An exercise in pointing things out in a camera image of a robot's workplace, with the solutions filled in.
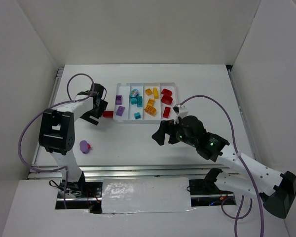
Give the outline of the red rectangular lego brick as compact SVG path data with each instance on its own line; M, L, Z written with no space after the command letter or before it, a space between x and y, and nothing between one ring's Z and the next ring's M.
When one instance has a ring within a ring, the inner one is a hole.
M104 111L102 117L104 118L113 118L114 111Z

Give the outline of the purple square lego brick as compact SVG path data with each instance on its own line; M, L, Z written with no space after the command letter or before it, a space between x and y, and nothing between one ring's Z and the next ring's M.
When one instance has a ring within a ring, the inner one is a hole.
M116 105L122 105L122 95L117 95L115 97L115 104Z

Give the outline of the purple curved lego brick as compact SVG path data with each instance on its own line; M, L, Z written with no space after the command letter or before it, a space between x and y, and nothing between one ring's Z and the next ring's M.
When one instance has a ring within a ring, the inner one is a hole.
M116 110L116 115L121 117L121 116L123 116L124 111L125 111L124 106L118 106L118 108Z

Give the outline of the yellow butterfly lego brick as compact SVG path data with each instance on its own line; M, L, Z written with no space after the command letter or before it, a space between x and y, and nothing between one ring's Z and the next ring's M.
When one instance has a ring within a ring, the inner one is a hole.
M145 111L147 114L151 115L151 116L155 116L156 108L153 107L153 106L147 105L147 106L145 107L144 111Z

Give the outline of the purple rounded lego brick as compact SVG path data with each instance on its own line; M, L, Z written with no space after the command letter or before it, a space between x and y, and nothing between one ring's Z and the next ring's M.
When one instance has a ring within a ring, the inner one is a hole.
M88 144L88 142L85 141L85 140L82 140L82 141L79 143L80 151L81 151L83 154L87 154L87 153L89 153L89 150L88 150L88 148L87 148L87 144Z

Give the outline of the red curved lego brick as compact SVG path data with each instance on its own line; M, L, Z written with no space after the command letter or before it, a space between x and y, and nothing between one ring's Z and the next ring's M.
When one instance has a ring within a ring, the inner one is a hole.
M166 95L166 96L172 96L172 91L164 88L162 91L161 91L161 94L163 95Z

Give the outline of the yellow square lego brick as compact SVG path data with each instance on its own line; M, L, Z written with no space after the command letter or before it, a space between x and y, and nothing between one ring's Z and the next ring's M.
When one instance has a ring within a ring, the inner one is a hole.
M145 93L146 93L147 96L150 96L150 95L153 94L153 92L152 92L152 90L150 88L146 89Z

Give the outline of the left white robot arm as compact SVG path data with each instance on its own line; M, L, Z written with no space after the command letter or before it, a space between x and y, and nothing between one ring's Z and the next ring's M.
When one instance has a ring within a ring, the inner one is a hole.
M86 181L73 153L75 143L74 123L83 119L98 125L108 102L102 96L106 89L92 83L88 91L80 92L77 100L57 109L46 109L42 114L39 145L52 155L58 167L65 166L62 173L62 187L72 191L86 192Z

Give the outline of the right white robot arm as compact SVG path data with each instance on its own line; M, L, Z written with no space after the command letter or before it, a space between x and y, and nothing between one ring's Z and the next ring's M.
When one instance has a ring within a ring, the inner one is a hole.
M219 190L260 200L270 214L281 219L287 218L296 197L296 176L292 172L273 170L245 154L236 152L235 147L226 139L206 131L203 123L195 116L179 118L178 122L161 121L152 138L162 146L166 135L169 135L169 144L182 142L190 145L202 158L241 174L241 177L237 178L213 168L205 177L207 182Z

